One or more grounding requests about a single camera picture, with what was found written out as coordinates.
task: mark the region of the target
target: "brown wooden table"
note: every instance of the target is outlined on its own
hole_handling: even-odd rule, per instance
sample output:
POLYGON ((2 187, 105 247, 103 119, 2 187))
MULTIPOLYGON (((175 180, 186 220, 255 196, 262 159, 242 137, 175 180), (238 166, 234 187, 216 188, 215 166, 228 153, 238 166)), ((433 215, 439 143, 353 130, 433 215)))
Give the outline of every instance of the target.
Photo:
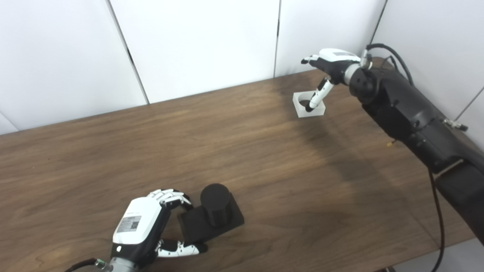
MULTIPOLYGON (((298 119, 310 71, 0 136, 0 263, 61 272, 108 259, 130 200, 176 188, 199 205, 226 185, 245 225, 196 257, 148 271, 371 272, 435 251, 424 166, 338 86, 324 117, 298 119)), ((473 237, 442 199, 448 244, 473 237)), ((176 216, 163 237, 182 239, 176 216)))

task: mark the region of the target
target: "white label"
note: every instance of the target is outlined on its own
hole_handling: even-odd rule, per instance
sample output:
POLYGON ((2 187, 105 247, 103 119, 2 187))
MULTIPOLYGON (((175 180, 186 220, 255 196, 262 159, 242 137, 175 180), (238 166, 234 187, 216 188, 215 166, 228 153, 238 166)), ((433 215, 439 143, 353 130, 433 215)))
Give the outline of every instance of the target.
POLYGON ((119 232, 130 232, 130 231, 136 231, 138 228, 139 221, 141 220, 141 215, 140 216, 130 216, 130 217, 124 217, 120 225, 118 227, 119 232))

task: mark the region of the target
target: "cable connector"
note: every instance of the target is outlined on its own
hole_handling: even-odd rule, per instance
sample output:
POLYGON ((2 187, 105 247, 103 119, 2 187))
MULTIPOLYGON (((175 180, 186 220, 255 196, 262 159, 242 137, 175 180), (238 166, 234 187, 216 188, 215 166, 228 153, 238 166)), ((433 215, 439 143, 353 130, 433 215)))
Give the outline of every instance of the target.
POLYGON ((448 118, 445 118, 444 120, 442 120, 442 122, 452 129, 459 129, 459 130, 462 130, 464 132, 469 129, 468 126, 463 125, 463 124, 461 124, 457 121, 449 120, 448 118))
POLYGON ((101 259, 96 259, 96 262, 94 263, 94 265, 101 269, 101 271, 103 272, 111 272, 113 271, 113 266, 108 264, 107 262, 101 260, 101 259))

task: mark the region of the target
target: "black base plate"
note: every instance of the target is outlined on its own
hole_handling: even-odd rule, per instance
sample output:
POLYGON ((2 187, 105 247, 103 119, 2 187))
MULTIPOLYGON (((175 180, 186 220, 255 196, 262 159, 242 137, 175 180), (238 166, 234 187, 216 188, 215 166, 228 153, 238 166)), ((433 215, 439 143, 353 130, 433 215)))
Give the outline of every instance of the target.
POLYGON ((212 227, 205 219, 205 212, 202 206, 182 213, 178 217, 178 220, 183 231, 183 236, 185 237, 185 245, 206 242, 243 225, 244 218, 242 212, 232 194, 230 194, 230 206, 232 208, 232 220, 228 225, 223 227, 212 227))

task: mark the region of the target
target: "wall seam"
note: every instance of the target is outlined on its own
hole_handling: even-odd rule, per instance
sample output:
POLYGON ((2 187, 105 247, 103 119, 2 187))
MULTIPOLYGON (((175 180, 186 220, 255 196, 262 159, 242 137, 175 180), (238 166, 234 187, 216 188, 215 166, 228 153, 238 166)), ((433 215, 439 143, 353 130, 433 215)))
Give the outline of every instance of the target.
POLYGON ((18 129, 18 127, 16 125, 14 125, 14 123, 12 123, 12 121, 10 121, 10 119, 8 119, 5 114, 3 114, 3 112, 0 111, 0 115, 2 115, 17 131, 20 131, 18 129))
POLYGON ((277 46, 279 44, 279 27, 281 26, 281 4, 282 4, 282 0, 279 0, 279 14, 277 16, 277 36, 275 38, 274 73, 272 75, 272 78, 275 78, 275 69, 276 69, 276 63, 277 63, 277 46))
POLYGON ((476 96, 474 96, 474 98, 469 102, 469 104, 467 104, 467 106, 459 113, 459 115, 457 115, 457 117, 455 118, 455 121, 457 121, 461 116, 462 114, 464 114, 464 112, 466 112, 466 110, 470 107, 470 105, 472 103, 474 103, 474 101, 477 99, 477 97, 484 91, 484 86, 481 88, 481 90, 477 93, 476 96))
POLYGON ((383 8, 381 9, 380 17, 378 18, 377 25, 375 26, 375 31, 373 31, 373 35, 371 36, 370 44, 373 43, 373 39, 375 37, 375 34, 377 33, 378 26, 380 25, 381 17, 383 16, 383 12, 385 11, 385 8, 387 7, 388 0, 385 0, 385 4, 383 5, 383 8))
POLYGON ((109 9, 109 12, 111 13, 111 17, 113 18, 114 25, 116 26, 116 29, 118 30, 118 34, 121 38, 121 42, 124 46, 124 49, 126 50, 126 54, 128 55, 129 61, 131 63, 131 67, 135 73, 136 80, 138 81, 139 87, 141 88, 141 92, 143 93, 143 97, 145 98, 146 104, 150 104, 150 100, 148 99, 148 96, 145 91, 145 87, 143 86, 143 82, 141 81, 141 78, 138 73, 138 69, 136 68, 135 62, 133 60, 133 56, 131 56, 131 52, 129 51, 128 44, 126 43, 126 39, 124 38, 124 34, 121 31, 121 26, 119 24, 118 18, 116 17, 116 14, 114 13, 113 6, 111 5, 110 0, 106 0, 106 5, 107 8, 109 9))

